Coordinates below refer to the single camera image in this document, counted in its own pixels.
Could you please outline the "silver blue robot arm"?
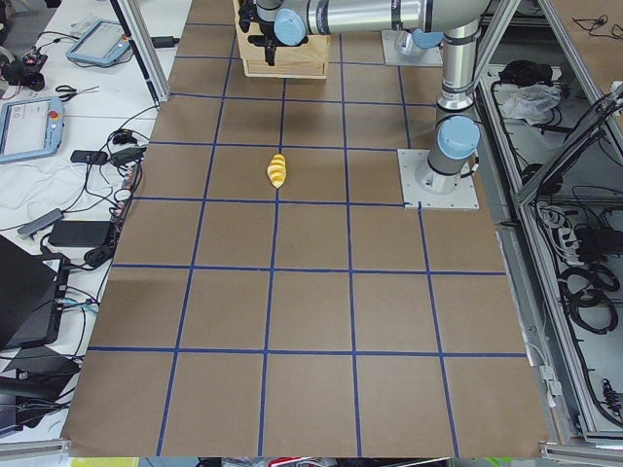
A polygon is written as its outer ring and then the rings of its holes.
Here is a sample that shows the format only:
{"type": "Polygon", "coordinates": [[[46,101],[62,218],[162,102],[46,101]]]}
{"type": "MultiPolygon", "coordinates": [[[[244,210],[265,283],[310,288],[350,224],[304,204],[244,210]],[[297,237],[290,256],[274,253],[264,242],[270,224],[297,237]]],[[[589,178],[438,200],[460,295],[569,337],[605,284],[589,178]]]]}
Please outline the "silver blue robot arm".
{"type": "Polygon", "coordinates": [[[274,65],[279,47],[299,47],[311,36],[338,33],[395,31],[400,37],[395,47],[403,53],[439,48],[435,143],[415,178],[423,190],[448,195],[465,177],[463,168],[479,144],[479,129],[464,113],[473,104],[470,87],[487,8],[485,1],[240,1],[238,26],[248,32],[258,25],[250,41],[264,50],[268,65],[274,65]]]}

